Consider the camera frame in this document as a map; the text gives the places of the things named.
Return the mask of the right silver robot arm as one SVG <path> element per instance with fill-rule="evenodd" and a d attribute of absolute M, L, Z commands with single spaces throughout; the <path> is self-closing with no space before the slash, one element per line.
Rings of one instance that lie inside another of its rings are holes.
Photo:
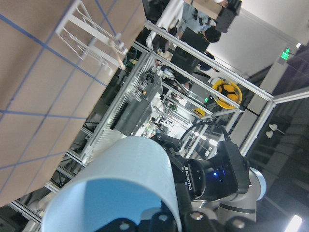
<path fill-rule="evenodd" d="M 190 201 L 217 201 L 219 218 L 239 214 L 256 219 L 256 202 L 265 194 L 266 181 L 258 170 L 249 167 L 229 134 L 217 144 L 217 154 L 208 160 L 180 156 L 182 140 L 162 133 L 152 140 L 169 156 L 178 196 Z"/>

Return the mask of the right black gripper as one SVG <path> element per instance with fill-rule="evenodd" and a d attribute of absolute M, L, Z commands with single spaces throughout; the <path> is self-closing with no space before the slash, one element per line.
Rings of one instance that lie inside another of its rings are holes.
<path fill-rule="evenodd" d="M 215 201 L 249 190 L 249 165 L 236 144 L 220 141 L 217 154 L 208 159 L 179 155 L 183 142 L 158 133 L 154 141 L 166 151 L 176 184 L 184 184 L 192 201 Z"/>

